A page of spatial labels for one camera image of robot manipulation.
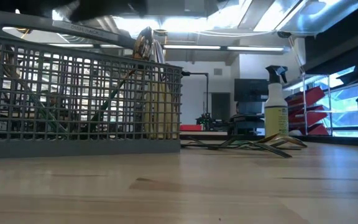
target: wooden table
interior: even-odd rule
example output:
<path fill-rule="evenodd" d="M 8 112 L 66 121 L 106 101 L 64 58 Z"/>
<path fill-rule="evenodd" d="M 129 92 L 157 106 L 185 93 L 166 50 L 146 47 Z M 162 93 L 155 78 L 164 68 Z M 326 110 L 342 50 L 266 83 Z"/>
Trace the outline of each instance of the wooden table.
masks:
<path fill-rule="evenodd" d="M 0 223 L 358 223 L 358 147 L 0 159 Z"/>

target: computer monitor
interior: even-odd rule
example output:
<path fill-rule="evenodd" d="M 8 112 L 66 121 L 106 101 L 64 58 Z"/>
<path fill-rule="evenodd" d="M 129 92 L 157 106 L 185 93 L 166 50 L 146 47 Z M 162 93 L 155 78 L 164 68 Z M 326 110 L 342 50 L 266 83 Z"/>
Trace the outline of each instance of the computer monitor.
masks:
<path fill-rule="evenodd" d="M 234 80 L 234 101 L 264 102 L 269 95 L 268 85 L 268 80 L 237 78 Z"/>

